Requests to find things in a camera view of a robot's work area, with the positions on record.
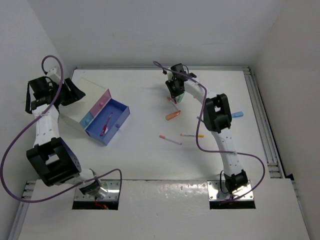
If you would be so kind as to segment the purple-blue drawer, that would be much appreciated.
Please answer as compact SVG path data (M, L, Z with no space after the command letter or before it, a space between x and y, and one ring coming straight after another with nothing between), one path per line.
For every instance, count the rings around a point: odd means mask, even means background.
M111 98L85 131L91 138L107 146L129 115L127 105Z

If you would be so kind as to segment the pink drawer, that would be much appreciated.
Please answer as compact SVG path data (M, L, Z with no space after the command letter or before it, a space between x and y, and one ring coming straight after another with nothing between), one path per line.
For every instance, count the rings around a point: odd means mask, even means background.
M112 96L110 90L107 89L90 109L90 113L94 118L101 112L101 110L105 107L105 105L110 101L111 98Z

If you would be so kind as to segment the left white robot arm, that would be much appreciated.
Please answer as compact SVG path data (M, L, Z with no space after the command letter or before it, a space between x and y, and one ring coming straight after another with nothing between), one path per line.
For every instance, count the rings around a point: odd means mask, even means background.
M25 111L37 121L35 141L26 156L46 186L78 185L83 195L102 200L108 189L94 170L82 169L78 158L59 133L59 106L73 104L84 96L85 93L70 78L61 81L58 67L27 83Z

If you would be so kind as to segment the red gel pen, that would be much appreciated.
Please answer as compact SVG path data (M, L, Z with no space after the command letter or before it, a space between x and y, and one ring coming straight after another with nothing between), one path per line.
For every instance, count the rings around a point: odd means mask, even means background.
M103 128L102 128L102 131L101 131L101 133L100 133L100 136L101 136L101 137L104 136L104 135L107 133L107 131L108 131L108 124L109 124L112 116L113 116L113 112L110 113L109 117L107 118L107 121L106 121L105 125L104 125Z

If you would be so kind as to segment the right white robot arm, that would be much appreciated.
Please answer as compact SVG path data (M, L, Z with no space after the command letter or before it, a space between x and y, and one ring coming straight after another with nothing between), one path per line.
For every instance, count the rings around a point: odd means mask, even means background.
M220 153L225 188L232 194L248 183L247 174L240 163L232 139L232 115L227 95L216 94L201 84L197 76L187 73L181 63L162 71L167 74L165 82L172 99L191 94L201 103L199 121L203 121L206 129L213 135Z

